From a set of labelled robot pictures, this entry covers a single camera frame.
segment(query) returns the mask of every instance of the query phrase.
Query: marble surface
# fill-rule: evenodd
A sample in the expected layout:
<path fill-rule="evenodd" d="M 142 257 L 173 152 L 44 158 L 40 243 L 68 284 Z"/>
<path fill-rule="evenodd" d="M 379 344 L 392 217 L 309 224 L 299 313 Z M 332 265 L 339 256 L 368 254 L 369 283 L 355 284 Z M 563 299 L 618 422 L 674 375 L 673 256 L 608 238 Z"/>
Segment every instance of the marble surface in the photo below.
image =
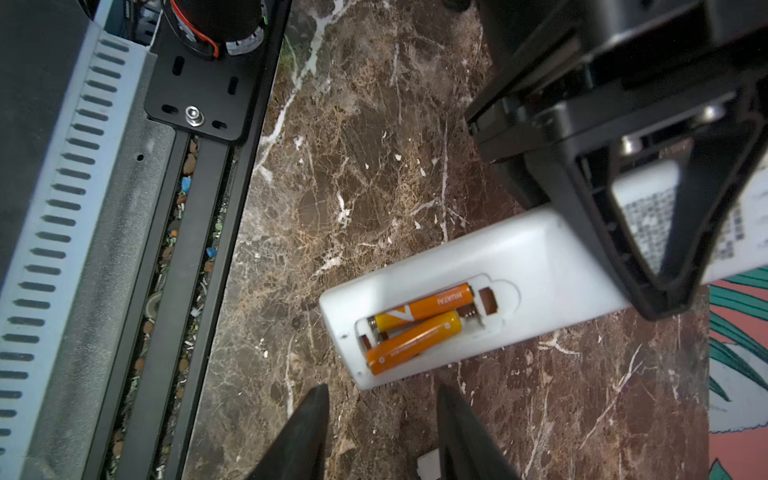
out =
<path fill-rule="evenodd" d="M 360 391 L 327 288 L 521 212 L 463 111 L 490 78 L 477 13 L 295 0 L 184 472 L 243 478 L 329 384 L 326 478 L 416 478 L 435 391 L 464 393 L 526 478 L 704 478 L 708 301 L 630 310 Z"/>

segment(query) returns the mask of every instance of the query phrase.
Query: ventilation slot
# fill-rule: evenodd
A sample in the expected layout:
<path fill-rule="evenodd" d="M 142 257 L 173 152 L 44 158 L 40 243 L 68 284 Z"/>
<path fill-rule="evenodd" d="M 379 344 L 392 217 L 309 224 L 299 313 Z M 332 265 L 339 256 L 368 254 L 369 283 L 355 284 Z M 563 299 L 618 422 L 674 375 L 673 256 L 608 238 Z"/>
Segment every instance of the ventilation slot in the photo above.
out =
<path fill-rule="evenodd" d="M 78 131 L 84 131 L 87 134 L 93 134 L 93 135 L 103 135 L 104 131 L 100 128 L 92 127 L 90 125 L 83 125 L 83 124 L 73 124 L 72 128 Z"/>
<path fill-rule="evenodd" d="M 19 335 L 17 333 L 6 333 L 2 336 L 2 339 L 6 342 L 18 342 L 18 343 L 37 343 L 40 341 L 40 337 L 36 335 Z"/>
<path fill-rule="evenodd" d="M 106 38 L 99 40 L 99 43 L 105 47 L 114 48 L 115 50 L 128 51 L 128 47 L 125 45 L 117 43 L 116 41 L 107 40 Z"/>
<path fill-rule="evenodd" d="M 96 81 L 96 80 L 88 80 L 85 83 L 89 84 L 93 88 L 98 88 L 99 90 L 109 91 L 111 93 L 114 93 L 114 92 L 118 91 L 117 87 L 113 87 L 112 85 L 103 84 L 100 81 Z"/>
<path fill-rule="evenodd" d="M 174 59 L 174 66 L 171 68 L 171 73 L 177 77 L 181 75 L 181 71 L 184 70 L 184 57 L 178 56 Z"/>
<path fill-rule="evenodd" d="M 82 155 L 77 154 L 62 154 L 62 157 L 66 158 L 67 160 L 80 162 L 81 164 L 86 165 L 93 165 L 96 163 L 96 160 L 90 157 L 83 157 Z"/>
<path fill-rule="evenodd" d="M 43 326 L 45 325 L 45 320 L 33 319 L 28 316 L 10 316 L 8 318 L 8 323 L 13 325 Z"/>
<path fill-rule="evenodd" d="M 24 290 L 36 290 L 38 292 L 53 292 L 56 287 L 49 283 L 37 283 L 37 282 L 21 282 L 19 284 Z"/>
<path fill-rule="evenodd" d="M 111 107 L 112 102 L 103 98 L 94 97 L 93 95 L 83 95 L 83 100 L 90 101 L 92 104 L 101 105 L 102 107 Z"/>
<path fill-rule="evenodd" d="M 98 74 L 107 75 L 108 77 L 112 78 L 120 78 L 120 74 L 116 71 L 109 70 L 107 68 L 102 67 L 91 67 L 91 70 L 95 71 Z"/>
<path fill-rule="evenodd" d="M 63 200 L 56 200 L 55 198 L 46 200 L 45 203 L 47 203 L 51 207 L 65 208 L 67 210 L 80 210 L 79 204 L 73 204 L 72 202 L 65 202 Z"/>
<path fill-rule="evenodd" d="M 66 175 L 67 177 L 80 178 L 81 180 L 88 180 L 91 178 L 91 174 L 86 174 L 79 170 L 70 170 L 68 168 L 59 168 L 58 173 Z"/>
<path fill-rule="evenodd" d="M 125 60 L 123 60 L 122 58 L 113 57 L 112 55 L 107 55 L 101 52 L 98 52 L 96 56 L 101 60 L 111 61 L 112 63 L 117 65 L 125 65 Z"/>
<path fill-rule="evenodd" d="M 47 258 L 64 258 L 67 256 L 66 253 L 61 252 L 59 250 L 48 250 L 46 248 L 33 248 L 32 250 L 29 250 L 32 252 L 33 255 L 37 255 L 38 257 L 47 257 Z"/>
<path fill-rule="evenodd" d="M 53 184 L 54 190 L 65 192 L 73 195 L 85 195 L 85 189 L 80 187 L 72 187 L 71 185 Z"/>
<path fill-rule="evenodd" d="M 35 234 L 37 238 L 42 238 L 43 240 L 51 240 L 54 242 L 62 242 L 62 243 L 69 243 L 72 238 L 68 235 L 61 235 L 59 233 L 51 233 L 51 232 L 37 232 Z"/>
<path fill-rule="evenodd" d="M 39 310 L 48 310 L 51 308 L 51 304 L 48 302 L 41 302 L 40 300 L 27 300 L 24 298 L 19 298 L 13 301 L 13 303 L 17 306 L 23 306 L 26 308 L 36 308 Z"/>
<path fill-rule="evenodd" d="M 16 352 L 0 352 L 0 360 L 13 360 L 16 362 L 31 362 L 35 359 L 35 356 L 31 353 L 16 353 Z M 22 396 L 21 393 L 18 394 L 18 397 L 14 398 L 20 398 Z"/>
<path fill-rule="evenodd" d="M 92 141 L 85 141 L 79 138 L 68 138 L 67 143 L 76 145 L 78 147 L 90 148 L 91 150 L 98 150 L 99 144 L 95 144 Z"/>
<path fill-rule="evenodd" d="M 74 227 L 75 223 L 71 218 L 57 217 L 56 215 L 43 215 L 41 218 L 44 222 L 64 225 L 65 227 Z"/>
<path fill-rule="evenodd" d="M 237 82 L 240 81 L 237 77 L 230 78 L 230 84 L 227 86 L 227 93 L 234 95 L 237 91 Z"/>
<path fill-rule="evenodd" d="M 0 379 L 26 380 L 28 377 L 29 374 L 27 372 L 11 372 L 10 370 L 0 370 Z"/>
<path fill-rule="evenodd" d="M 83 117 L 93 118 L 94 120 L 107 121 L 109 117 L 104 114 L 100 114 L 97 111 L 86 110 L 85 108 L 79 108 L 78 113 Z"/>

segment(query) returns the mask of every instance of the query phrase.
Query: battery spring contact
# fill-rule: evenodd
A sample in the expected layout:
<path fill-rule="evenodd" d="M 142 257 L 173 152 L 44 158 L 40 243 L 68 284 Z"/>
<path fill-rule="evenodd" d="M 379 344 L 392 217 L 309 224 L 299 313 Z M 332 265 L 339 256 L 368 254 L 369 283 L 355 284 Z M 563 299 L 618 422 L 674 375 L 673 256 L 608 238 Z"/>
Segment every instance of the battery spring contact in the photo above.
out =
<path fill-rule="evenodd" d="M 480 319 L 480 315 L 478 314 L 478 307 L 475 306 L 474 303 L 460 306 L 459 308 L 456 309 L 456 313 L 458 314 L 458 316 L 460 316 L 465 320 Z"/>

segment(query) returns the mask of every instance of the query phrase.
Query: metal panel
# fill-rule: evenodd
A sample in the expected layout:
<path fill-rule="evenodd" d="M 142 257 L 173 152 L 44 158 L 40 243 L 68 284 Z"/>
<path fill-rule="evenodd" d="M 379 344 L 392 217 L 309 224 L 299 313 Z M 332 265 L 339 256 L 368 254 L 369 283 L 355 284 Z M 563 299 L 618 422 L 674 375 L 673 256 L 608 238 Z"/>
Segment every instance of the metal panel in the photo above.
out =
<path fill-rule="evenodd" d="M 18 478 L 147 49 L 91 25 L 0 294 L 0 475 Z"/>

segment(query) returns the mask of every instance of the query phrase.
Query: debris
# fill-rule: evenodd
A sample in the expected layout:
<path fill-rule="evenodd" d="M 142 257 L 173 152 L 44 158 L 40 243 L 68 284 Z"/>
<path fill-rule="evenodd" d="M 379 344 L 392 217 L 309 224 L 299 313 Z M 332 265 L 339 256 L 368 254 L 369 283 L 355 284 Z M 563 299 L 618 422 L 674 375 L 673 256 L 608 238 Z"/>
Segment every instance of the debris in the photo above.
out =
<path fill-rule="evenodd" d="M 147 304 L 144 305 L 144 315 L 149 320 L 157 318 L 157 308 L 160 306 L 160 298 L 163 296 L 162 292 L 152 293 L 147 299 Z"/>
<path fill-rule="evenodd" d="M 119 457 L 123 453 L 123 441 L 115 442 L 112 445 L 112 455 Z"/>
<path fill-rule="evenodd" d="M 174 246 L 169 245 L 163 249 L 163 253 L 161 253 L 161 257 L 163 257 L 163 260 L 168 260 L 170 259 L 170 256 L 173 254 L 173 252 L 174 252 Z"/>
<path fill-rule="evenodd" d="M 197 159 L 194 157 L 194 154 L 189 154 L 181 170 L 184 172 L 184 175 L 190 175 L 194 172 L 195 165 L 197 165 Z"/>

